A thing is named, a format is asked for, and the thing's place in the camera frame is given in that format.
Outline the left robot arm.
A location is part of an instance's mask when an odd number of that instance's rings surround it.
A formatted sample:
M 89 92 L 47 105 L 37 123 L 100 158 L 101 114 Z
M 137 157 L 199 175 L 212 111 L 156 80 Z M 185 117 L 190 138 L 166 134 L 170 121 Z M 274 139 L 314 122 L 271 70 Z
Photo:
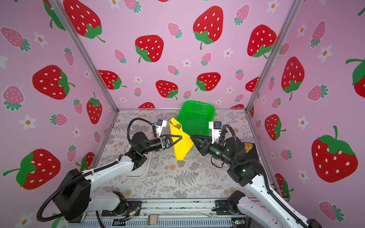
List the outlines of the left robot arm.
M 127 139 L 130 149 L 113 162 L 82 172 L 74 169 L 68 172 L 58 189 L 41 205 L 36 218 L 47 222 L 60 217 L 70 221 L 92 211 L 117 211 L 122 214 L 127 209 L 127 200 L 121 193 L 113 196 L 92 196 L 92 191 L 105 182 L 140 168 L 147 160 L 146 155 L 173 147 L 182 140 L 180 135 L 162 135 L 167 121 L 149 122 L 154 139 L 148 139 L 145 133 L 137 132 Z

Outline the yellow paper napkin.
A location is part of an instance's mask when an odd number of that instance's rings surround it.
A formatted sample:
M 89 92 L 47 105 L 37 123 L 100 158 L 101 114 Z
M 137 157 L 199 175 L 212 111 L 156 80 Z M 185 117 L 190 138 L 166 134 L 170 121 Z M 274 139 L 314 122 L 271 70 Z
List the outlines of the yellow paper napkin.
M 171 118 L 169 121 L 171 135 L 181 135 L 182 140 L 174 146 L 175 158 L 178 161 L 183 161 L 188 152 L 193 147 L 193 142 L 190 136 L 184 131 L 183 127 L 178 129 L 176 127 L 179 123 L 175 118 Z

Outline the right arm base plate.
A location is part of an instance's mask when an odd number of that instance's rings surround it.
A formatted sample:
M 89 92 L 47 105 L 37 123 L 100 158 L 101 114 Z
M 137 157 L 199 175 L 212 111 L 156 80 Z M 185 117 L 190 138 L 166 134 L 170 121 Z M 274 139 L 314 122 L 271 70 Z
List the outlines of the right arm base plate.
M 211 209 L 217 215 L 246 215 L 246 212 L 252 211 L 252 207 L 245 207 L 243 213 L 239 211 L 238 205 L 233 204 L 227 199 L 219 199 L 215 201 L 215 206 Z

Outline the green plastic basket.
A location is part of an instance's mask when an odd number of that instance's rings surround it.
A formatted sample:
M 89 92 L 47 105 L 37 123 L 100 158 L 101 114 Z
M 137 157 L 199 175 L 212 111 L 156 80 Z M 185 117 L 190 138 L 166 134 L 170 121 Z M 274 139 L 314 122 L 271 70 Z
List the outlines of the green plastic basket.
M 198 101 L 186 101 L 177 121 L 188 135 L 210 135 L 209 122 L 214 120 L 215 107 Z

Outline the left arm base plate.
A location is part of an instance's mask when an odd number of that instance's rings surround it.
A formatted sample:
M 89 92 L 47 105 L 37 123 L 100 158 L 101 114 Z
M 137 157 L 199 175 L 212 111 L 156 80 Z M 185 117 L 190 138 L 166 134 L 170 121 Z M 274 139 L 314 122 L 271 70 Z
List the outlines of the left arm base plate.
M 139 216 L 142 208 L 142 201 L 132 200 L 122 202 L 113 211 L 102 211 L 103 217 L 127 217 Z

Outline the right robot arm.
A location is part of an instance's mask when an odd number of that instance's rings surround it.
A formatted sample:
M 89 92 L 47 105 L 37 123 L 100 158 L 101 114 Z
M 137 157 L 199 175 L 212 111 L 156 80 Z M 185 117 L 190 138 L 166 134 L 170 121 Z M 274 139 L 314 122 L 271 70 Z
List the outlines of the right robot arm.
M 201 155 L 229 165 L 228 175 L 241 187 L 254 195 L 265 207 L 253 203 L 241 191 L 235 191 L 229 198 L 232 213 L 242 213 L 265 228 L 320 228 L 315 219 L 309 219 L 290 206 L 269 184 L 263 165 L 255 158 L 245 158 L 244 143 L 228 125 L 216 126 L 212 135 L 191 135 L 191 140 Z

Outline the white rectangular tray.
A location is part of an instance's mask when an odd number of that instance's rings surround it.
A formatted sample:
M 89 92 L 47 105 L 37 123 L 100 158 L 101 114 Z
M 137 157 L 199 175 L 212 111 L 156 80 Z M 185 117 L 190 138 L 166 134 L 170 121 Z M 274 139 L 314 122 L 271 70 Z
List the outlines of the white rectangular tray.
M 150 154 L 145 154 L 143 157 L 137 156 L 134 160 L 134 168 L 131 172 L 122 174 L 122 177 L 127 179 L 139 179 L 147 175 L 150 165 Z

